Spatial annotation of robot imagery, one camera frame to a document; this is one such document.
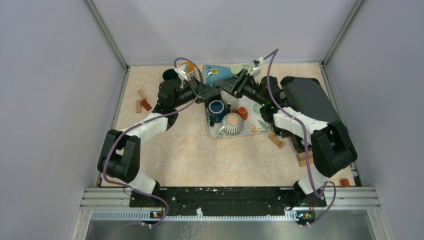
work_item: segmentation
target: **striped white mug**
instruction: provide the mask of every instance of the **striped white mug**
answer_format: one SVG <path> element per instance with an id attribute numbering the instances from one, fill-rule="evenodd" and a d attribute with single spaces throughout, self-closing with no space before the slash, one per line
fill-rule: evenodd
<path id="1" fill-rule="evenodd" d="M 243 118 L 235 112 L 230 112 L 222 118 L 222 127 L 218 130 L 218 135 L 224 133 L 236 135 L 240 133 L 245 125 Z"/>

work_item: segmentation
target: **small wooden block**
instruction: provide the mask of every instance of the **small wooden block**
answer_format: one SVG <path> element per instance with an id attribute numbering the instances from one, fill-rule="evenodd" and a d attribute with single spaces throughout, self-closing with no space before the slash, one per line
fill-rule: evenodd
<path id="1" fill-rule="evenodd" d="M 340 180 L 340 184 L 342 187 L 350 187 L 351 184 L 349 183 L 349 180 L 347 178 L 343 178 Z"/>
<path id="2" fill-rule="evenodd" d="M 140 99 L 141 100 L 146 100 L 147 99 L 145 92 L 141 88 L 137 90 L 137 93 L 140 96 Z"/>
<path id="3" fill-rule="evenodd" d="M 135 112 L 141 113 L 142 112 L 142 101 L 141 100 L 135 100 Z"/>
<path id="4" fill-rule="evenodd" d="M 150 111 L 150 109 L 152 109 L 152 106 L 150 106 L 150 104 L 147 102 L 146 99 L 141 101 L 141 105 L 143 106 L 144 109 L 146 109 L 147 111 Z"/>
<path id="5" fill-rule="evenodd" d="M 277 138 L 277 135 L 275 134 L 275 133 L 271 133 L 269 136 L 268 136 L 268 138 L 269 139 L 271 139 L 271 141 L 278 147 L 278 148 L 282 148 L 282 147 L 284 147 L 284 142 L 282 142 L 282 141 L 280 141 L 278 138 Z"/>
<path id="6" fill-rule="evenodd" d="M 311 158 L 313 158 L 314 156 L 312 156 L 312 151 L 309 151 L 309 158 L 311 159 Z M 305 152 L 299 152 L 298 154 L 297 154 L 297 160 L 305 160 L 306 159 L 306 154 L 305 154 Z"/>
<path id="7" fill-rule="evenodd" d="M 310 163 L 310 165 L 313 165 L 314 164 L 314 159 L 310 157 L 309 158 L 309 163 Z M 299 166 L 301 166 L 301 167 L 305 167 L 306 166 L 306 158 L 299 160 Z"/>

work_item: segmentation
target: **tray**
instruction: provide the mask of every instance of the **tray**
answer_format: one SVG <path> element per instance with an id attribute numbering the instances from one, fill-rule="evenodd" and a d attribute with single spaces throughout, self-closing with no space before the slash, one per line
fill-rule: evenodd
<path id="1" fill-rule="evenodd" d="M 271 125 L 265 122 L 262 117 L 259 109 L 262 107 L 259 103 L 254 102 L 253 100 L 243 96 L 238 100 L 239 107 L 245 107 L 247 109 L 248 118 L 244 121 L 244 127 L 238 134 L 227 135 L 226 133 L 218 135 L 218 130 L 222 127 L 222 123 L 215 123 L 214 126 L 209 125 L 209 114 L 208 107 L 205 106 L 205 123 L 206 123 L 206 132 L 213 139 L 226 139 L 234 138 L 246 135 L 253 134 L 263 134 L 268 133 L 271 129 Z"/>

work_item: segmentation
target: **gray wall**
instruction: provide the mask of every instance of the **gray wall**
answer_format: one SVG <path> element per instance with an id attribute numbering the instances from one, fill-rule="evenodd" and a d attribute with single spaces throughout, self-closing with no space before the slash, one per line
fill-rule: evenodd
<path id="1" fill-rule="evenodd" d="M 325 57 L 355 0 L 94 0 L 129 65 Z"/>
<path id="2" fill-rule="evenodd" d="M 396 239 L 422 239 L 424 1 L 365 3 L 329 65 L 358 151 Z"/>
<path id="3" fill-rule="evenodd" d="M 0 238 L 69 239 L 123 70 L 82 0 L 0 1 Z"/>

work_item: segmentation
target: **yellow cup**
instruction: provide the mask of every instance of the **yellow cup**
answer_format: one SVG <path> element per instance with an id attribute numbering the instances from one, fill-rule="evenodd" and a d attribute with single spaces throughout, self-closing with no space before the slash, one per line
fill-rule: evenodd
<path id="1" fill-rule="evenodd" d="M 188 61 L 183 61 L 182 63 L 179 64 L 179 66 L 186 64 L 188 65 L 188 72 L 187 72 L 187 77 L 196 77 L 196 69 L 195 66 Z"/>

